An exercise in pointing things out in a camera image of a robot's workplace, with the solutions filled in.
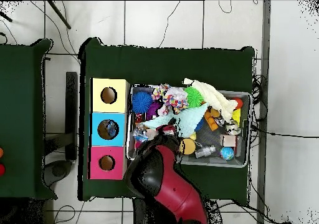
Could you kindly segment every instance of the metal tray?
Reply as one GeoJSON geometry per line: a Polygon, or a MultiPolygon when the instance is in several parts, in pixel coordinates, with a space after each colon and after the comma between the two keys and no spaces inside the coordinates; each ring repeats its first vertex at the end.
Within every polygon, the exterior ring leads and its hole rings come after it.
{"type": "MultiPolygon", "coordinates": [[[[130,89],[130,103],[131,98],[134,93],[138,91],[145,91],[152,93],[157,85],[132,85],[130,89]]],[[[247,165],[249,156],[249,143],[250,143],[250,124],[252,119],[252,96],[246,92],[232,92],[232,91],[219,91],[227,99],[232,99],[238,97],[242,99],[243,106],[240,111],[240,128],[242,132],[238,135],[241,138],[241,146],[238,148],[240,155],[234,157],[230,161],[225,161],[219,156],[219,151],[222,148],[220,145],[220,134],[226,134],[225,128],[219,127],[214,132],[211,132],[206,121],[204,121],[203,127],[196,132],[196,142],[199,142],[203,146],[213,145],[216,151],[208,157],[201,157],[196,159],[195,154],[183,155],[182,157],[177,157],[177,161],[186,165],[207,165],[207,166],[217,166],[217,167],[232,167],[232,168],[242,168],[247,165]]],[[[134,138],[132,136],[132,131],[135,128],[135,123],[133,121],[133,112],[128,114],[128,129],[126,136],[126,157],[128,160],[134,160],[134,138]]]]}

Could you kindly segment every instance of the pink box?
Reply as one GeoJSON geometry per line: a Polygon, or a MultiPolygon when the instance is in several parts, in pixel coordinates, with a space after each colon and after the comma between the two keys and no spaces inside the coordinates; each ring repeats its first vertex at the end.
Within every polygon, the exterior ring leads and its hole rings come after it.
{"type": "Polygon", "coordinates": [[[127,168],[127,161],[126,161],[124,151],[125,151],[125,147],[117,147],[117,146],[91,147],[89,179],[122,180],[127,168]],[[113,166],[110,170],[103,170],[101,168],[100,160],[104,156],[109,156],[111,159],[113,159],[113,166]]]}

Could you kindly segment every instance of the blue ball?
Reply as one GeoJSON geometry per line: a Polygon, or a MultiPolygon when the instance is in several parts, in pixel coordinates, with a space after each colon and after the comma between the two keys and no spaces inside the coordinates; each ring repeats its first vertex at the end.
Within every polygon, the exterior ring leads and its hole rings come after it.
{"type": "Polygon", "coordinates": [[[152,96],[147,92],[137,92],[133,95],[132,104],[134,113],[145,113],[153,103],[152,96]]]}
{"type": "Polygon", "coordinates": [[[221,149],[221,157],[226,161],[233,159],[234,154],[235,153],[234,153],[234,150],[232,149],[232,147],[223,147],[221,149]]]}

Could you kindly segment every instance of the yellow box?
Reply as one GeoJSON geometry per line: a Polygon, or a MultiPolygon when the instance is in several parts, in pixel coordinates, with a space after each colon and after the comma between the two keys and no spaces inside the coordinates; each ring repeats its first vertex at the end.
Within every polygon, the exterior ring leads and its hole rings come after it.
{"type": "Polygon", "coordinates": [[[125,79],[93,78],[92,85],[94,112],[126,113],[130,84],[125,79]]]}

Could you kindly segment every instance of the green tablecloth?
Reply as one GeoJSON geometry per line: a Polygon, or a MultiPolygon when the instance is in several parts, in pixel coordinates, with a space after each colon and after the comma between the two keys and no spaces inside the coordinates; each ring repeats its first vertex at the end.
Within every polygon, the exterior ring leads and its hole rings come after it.
{"type": "MultiPolygon", "coordinates": [[[[176,87],[183,86],[182,80],[187,77],[211,84],[217,90],[252,92],[254,50],[251,47],[241,51],[116,47],[103,46],[97,38],[92,38],[83,43],[79,56],[82,59],[81,105],[85,101],[84,108],[80,108],[80,130],[83,128],[85,135],[80,139],[79,153],[83,156],[79,157],[79,198],[84,200],[90,197],[133,196],[124,181],[87,179],[91,77],[126,79],[130,84],[169,83],[176,87]]],[[[202,195],[235,199],[246,204],[248,166],[222,168],[182,165],[182,169],[202,195]]]]}
{"type": "Polygon", "coordinates": [[[42,183],[44,101],[42,62],[51,40],[0,45],[0,197],[56,198],[42,183]]]}

